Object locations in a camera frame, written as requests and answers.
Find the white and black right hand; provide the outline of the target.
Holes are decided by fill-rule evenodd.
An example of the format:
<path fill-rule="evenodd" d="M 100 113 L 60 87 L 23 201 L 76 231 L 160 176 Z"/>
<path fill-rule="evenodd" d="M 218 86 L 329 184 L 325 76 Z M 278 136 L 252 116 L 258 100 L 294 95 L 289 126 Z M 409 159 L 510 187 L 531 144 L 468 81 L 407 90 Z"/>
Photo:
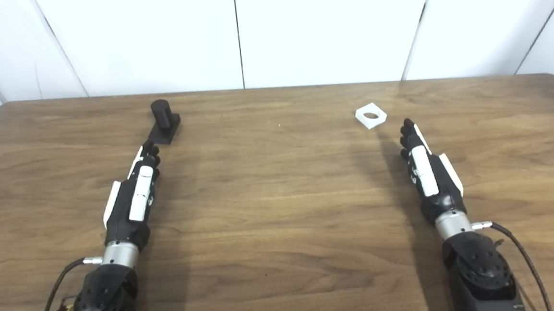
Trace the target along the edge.
<path fill-rule="evenodd" d="M 447 155 L 433 154 L 419 127 L 405 118 L 400 128 L 401 157 L 421 199 L 421 213 L 429 224 L 447 212 L 466 213 L 463 185 Z"/>

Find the white and black left hand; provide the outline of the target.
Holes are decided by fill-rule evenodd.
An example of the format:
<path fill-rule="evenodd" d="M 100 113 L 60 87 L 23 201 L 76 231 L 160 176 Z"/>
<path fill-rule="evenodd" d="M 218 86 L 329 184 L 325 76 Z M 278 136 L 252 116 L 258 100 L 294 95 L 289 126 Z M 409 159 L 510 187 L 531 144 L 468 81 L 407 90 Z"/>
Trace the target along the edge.
<path fill-rule="evenodd" d="M 155 182 L 160 175 L 159 153 L 153 141 L 145 141 L 137 151 L 128 177 L 113 183 L 102 217 L 105 246 L 111 242 L 128 242 L 142 252 L 148 244 L 151 234 L 148 219 L 156 195 Z"/>

